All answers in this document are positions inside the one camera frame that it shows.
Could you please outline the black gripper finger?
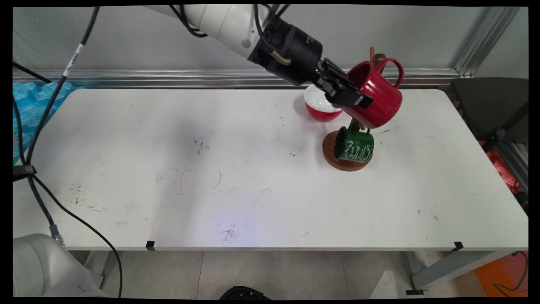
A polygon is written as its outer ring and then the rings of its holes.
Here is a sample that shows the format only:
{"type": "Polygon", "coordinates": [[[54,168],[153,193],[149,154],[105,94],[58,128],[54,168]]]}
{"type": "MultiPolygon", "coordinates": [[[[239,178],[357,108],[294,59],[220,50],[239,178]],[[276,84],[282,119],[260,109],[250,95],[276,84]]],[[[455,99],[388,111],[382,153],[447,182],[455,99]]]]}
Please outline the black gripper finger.
{"type": "Polygon", "coordinates": [[[347,77],[326,77],[316,81],[316,87],[324,92],[328,102],[336,106],[368,108],[373,98],[360,92],[347,77]]]}
{"type": "Polygon", "coordinates": [[[348,75],[328,58],[324,58],[321,62],[321,77],[329,83],[356,87],[348,75]]]}

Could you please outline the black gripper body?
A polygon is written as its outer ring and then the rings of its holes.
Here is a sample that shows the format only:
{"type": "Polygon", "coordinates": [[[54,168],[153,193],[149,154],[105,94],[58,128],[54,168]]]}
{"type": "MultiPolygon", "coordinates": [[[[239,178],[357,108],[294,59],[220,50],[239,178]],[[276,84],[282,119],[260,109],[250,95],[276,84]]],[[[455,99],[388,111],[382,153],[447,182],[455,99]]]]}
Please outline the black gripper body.
{"type": "Polygon", "coordinates": [[[281,57],[290,61],[285,65],[268,56],[266,71],[288,83],[300,86],[318,80],[318,62],[323,46],[312,36],[282,19],[274,19],[265,27],[265,39],[281,57]]]}

